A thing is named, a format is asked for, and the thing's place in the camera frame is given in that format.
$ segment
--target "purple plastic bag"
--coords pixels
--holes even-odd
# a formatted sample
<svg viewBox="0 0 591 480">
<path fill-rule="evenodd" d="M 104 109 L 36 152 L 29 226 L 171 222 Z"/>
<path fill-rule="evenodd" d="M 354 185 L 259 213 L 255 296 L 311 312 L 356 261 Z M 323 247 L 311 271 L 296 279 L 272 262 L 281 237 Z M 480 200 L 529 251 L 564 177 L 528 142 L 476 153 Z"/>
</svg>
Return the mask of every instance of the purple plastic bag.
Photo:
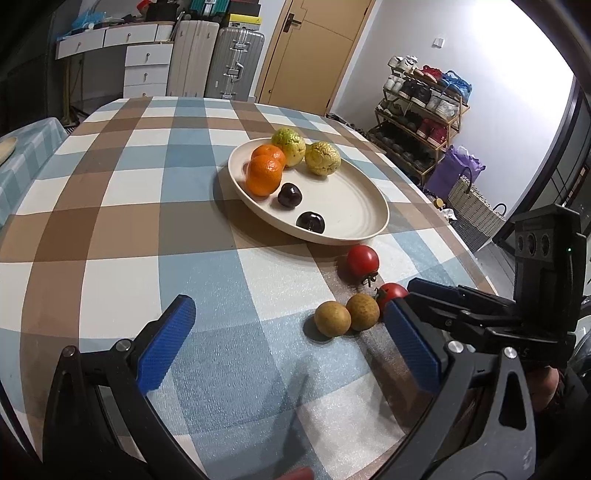
<svg viewBox="0 0 591 480">
<path fill-rule="evenodd" d="M 472 171 L 472 181 L 475 181 L 480 172 L 486 168 L 480 163 L 480 160 L 474 155 L 470 155 L 464 147 L 452 145 L 451 148 L 447 149 L 443 160 L 435 168 L 433 175 L 427 180 L 425 188 L 439 198 L 447 200 L 462 170 L 466 167 Z"/>
</svg>

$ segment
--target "door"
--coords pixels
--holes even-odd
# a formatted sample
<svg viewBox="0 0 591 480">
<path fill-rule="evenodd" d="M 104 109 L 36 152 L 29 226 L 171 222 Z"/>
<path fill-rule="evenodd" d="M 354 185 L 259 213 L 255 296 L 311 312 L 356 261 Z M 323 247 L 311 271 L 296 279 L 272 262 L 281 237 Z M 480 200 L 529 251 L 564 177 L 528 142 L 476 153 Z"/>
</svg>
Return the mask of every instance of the door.
<svg viewBox="0 0 591 480">
<path fill-rule="evenodd" d="M 371 0 L 287 1 L 259 101 L 324 115 Z"/>
</svg>

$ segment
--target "dark purple plum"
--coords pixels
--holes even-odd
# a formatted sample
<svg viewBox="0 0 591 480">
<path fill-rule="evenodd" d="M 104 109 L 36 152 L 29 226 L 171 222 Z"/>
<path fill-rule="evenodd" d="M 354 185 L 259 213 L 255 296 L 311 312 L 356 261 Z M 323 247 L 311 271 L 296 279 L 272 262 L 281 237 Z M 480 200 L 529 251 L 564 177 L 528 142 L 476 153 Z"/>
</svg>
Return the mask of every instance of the dark purple plum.
<svg viewBox="0 0 591 480">
<path fill-rule="evenodd" d="M 301 203 L 301 191 L 292 183 L 284 183 L 277 194 L 277 201 L 286 208 L 296 208 Z"/>
<path fill-rule="evenodd" d="M 297 218 L 295 224 L 311 232 L 324 232 L 324 219 L 318 213 L 304 212 Z"/>
</svg>

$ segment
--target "silver suitcase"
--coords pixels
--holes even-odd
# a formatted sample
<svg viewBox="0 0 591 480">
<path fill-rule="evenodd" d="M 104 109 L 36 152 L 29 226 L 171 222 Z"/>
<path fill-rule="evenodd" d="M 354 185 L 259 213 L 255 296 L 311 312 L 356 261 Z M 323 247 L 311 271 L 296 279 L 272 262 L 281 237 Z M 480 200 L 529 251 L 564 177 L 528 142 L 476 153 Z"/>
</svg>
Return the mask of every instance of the silver suitcase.
<svg viewBox="0 0 591 480">
<path fill-rule="evenodd" d="M 246 28 L 226 27 L 217 34 L 205 97 L 248 100 L 265 36 Z"/>
<path fill-rule="evenodd" d="M 180 22 L 168 73 L 168 96 L 203 96 L 218 29 L 215 22 Z"/>
</svg>

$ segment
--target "checkered tablecloth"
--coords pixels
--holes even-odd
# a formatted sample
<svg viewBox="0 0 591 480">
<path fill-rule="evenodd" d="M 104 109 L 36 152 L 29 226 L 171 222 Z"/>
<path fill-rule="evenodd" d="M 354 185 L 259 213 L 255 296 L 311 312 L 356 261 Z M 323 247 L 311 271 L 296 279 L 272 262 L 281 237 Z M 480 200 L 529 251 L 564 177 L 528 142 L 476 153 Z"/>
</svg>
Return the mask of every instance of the checkered tablecloth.
<svg viewBox="0 0 591 480">
<path fill-rule="evenodd" d="M 46 118 L 0 138 L 0 142 L 17 138 L 14 152 L 0 166 L 0 228 L 15 212 L 39 169 L 67 136 L 57 118 Z"/>
<path fill-rule="evenodd" d="M 211 478 L 310 465 L 319 479 L 365 480 L 412 428 L 428 398 L 383 326 L 328 343 L 307 334 L 320 303 L 364 291 L 343 280 L 347 248 L 270 227 L 232 188 L 232 149 L 281 125 L 334 143 L 387 198 L 390 223 L 369 242 L 378 281 L 491 291 L 427 199 L 343 125 L 253 103 L 117 100 L 66 139 L 1 232 L 0 375 L 37 447 L 62 347 L 133 338 L 179 293 L 197 321 L 149 398 Z"/>
</svg>

